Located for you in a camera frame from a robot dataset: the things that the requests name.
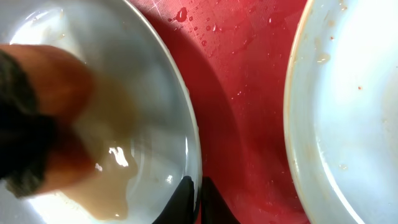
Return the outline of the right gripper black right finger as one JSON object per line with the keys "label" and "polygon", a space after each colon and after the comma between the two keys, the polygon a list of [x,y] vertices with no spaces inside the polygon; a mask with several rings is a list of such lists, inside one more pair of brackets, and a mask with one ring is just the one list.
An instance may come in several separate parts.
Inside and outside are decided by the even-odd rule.
{"label": "right gripper black right finger", "polygon": [[202,180],[201,223],[240,224],[209,177]]}

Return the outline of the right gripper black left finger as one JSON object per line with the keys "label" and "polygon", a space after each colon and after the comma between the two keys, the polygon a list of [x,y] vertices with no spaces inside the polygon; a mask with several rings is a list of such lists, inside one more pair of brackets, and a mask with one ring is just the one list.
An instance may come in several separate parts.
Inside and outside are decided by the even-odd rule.
{"label": "right gripper black left finger", "polygon": [[194,196],[193,181],[185,176],[153,224],[192,224]]}

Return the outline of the orange green scrub sponge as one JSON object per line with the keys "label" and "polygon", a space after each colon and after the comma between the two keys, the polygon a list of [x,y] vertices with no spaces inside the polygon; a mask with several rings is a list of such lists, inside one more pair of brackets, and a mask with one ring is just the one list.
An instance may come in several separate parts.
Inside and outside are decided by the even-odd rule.
{"label": "orange green scrub sponge", "polygon": [[93,173],[73,129],[93,90],[90,70],[65,50],[1,46],[1,180],[15,197],[59,190]]}

